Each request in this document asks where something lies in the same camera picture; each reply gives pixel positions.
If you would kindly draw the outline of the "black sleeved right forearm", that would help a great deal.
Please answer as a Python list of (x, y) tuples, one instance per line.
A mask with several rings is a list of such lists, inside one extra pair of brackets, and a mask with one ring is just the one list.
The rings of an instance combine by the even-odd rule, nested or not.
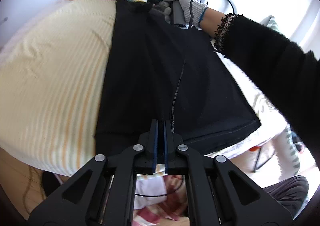
[(319, 162), (319, 60), (313, 52), (243, 15), (211, 8), (200, 28), (287, 118)]

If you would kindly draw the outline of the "grey gloved right hand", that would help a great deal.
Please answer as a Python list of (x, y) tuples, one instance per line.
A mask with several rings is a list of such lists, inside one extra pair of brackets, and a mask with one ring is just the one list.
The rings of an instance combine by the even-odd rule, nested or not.
[(203, 19), (207, 5), (202, 4), (196, 0), (164, 0), (165, 2), (178, 1), (183, 10), (184, 19), (189, 22), (192, 19), (192, 25), (200, 28), (200, 22)]

